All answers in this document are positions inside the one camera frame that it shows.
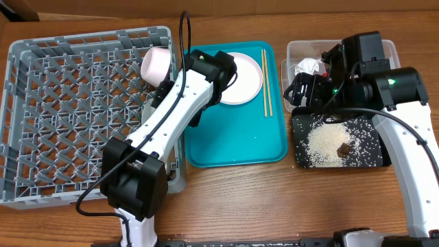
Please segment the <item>white napkin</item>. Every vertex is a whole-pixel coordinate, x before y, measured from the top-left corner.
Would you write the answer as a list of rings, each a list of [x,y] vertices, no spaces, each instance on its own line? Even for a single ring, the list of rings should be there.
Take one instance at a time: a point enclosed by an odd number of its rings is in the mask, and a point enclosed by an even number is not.
[[[304,58],[294,67],[294,75],[306,73],[309,75],[322,75],[325,65],[321,59]]]

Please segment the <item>small white plate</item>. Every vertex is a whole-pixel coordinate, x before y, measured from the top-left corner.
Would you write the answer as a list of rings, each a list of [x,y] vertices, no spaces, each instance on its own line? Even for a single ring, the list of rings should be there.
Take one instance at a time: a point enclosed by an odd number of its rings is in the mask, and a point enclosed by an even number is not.
[[[158,87],[167,77],[171,63],[171,52],[160,47],[150,48],[141,63],[141,78]]]

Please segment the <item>large white plate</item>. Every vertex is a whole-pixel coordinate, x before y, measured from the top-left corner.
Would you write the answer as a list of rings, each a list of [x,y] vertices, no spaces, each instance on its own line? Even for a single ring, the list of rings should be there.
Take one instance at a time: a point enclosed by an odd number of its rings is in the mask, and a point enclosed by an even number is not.
[[[259,64],[250,56],[238,52],[229,52],[237,65],[237,79],[235,75],[223,93],[221,103],[240,105],[256,97],[262,87],[262,70]]]

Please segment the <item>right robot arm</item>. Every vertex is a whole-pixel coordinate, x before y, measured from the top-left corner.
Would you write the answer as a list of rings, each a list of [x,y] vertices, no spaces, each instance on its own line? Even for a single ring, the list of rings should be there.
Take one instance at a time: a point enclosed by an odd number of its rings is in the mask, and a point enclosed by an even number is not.
[[[325,70],[301,71],[283,97],[292,107],[302,167],[392,165],[407,235],[337,231],[322,246],[437,246],[438,144],[429,97],[412,67],[392,68],[379,32],[355,34],[321,54]]]

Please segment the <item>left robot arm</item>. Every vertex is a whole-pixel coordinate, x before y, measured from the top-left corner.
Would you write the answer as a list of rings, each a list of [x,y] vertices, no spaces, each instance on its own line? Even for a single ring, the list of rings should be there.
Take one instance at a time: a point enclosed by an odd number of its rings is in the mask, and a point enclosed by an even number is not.
[[[187,126],[196,126],[202,111],[218,104],[237,77],[232,55],[210,56],[194,49],[149,119],[125,141],[110,138],[103,150],[104,194],[122,215],[121,246],[155,246],[154,215],[168,192],[168,156]]]

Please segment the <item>clear plastic bin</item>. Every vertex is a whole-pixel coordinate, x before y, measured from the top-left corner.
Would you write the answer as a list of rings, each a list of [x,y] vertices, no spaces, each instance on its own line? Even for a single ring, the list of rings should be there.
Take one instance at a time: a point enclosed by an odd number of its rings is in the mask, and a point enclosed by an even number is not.
[[[295,78],[295,67],[305,58],[314,60],[321,59],[323,51],[329,51],[341,40],[295,40],[287,45],[287,57],[281,63],[281,85],[282,93],[287,89]],[[398,69],[401,67],[395,44],[391,40],[382,40],[385,58],[390,60],[390,67]]]

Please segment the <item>teal serving tray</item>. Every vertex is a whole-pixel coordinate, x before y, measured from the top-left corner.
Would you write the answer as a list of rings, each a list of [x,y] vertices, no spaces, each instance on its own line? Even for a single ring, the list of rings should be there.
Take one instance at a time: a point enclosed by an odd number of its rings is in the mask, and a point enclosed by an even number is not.
[[[268,57],[271,102],[263,106],[263,93],[237,106],[219,103],[207,108],[198,126],[185,129],[185,154],[195,167],[222,167],[273,163],[288,151],[280,84],[273,48],[263,41],[199,45],[197,49],[215,55],[217,51],[238,52],[262,63]]]

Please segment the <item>grey plastic dish rack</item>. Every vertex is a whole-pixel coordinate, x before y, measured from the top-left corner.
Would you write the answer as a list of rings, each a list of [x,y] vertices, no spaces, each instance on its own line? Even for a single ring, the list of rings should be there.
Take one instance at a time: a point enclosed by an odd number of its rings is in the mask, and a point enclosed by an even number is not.
[[[174,50],[165,26],[17,40],[1,88],[1,204],[75,202],[101,175],[102,150],[145,120],[146,52]]]

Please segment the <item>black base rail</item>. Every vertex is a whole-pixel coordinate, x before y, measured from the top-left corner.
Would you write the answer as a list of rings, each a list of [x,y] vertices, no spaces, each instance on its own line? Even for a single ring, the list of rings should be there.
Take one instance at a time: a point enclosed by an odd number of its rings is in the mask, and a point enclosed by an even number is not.
[[[155,247],[327,247],[331,246],[331,238],[302,238],[292,241],[268,242],[158,242]]]

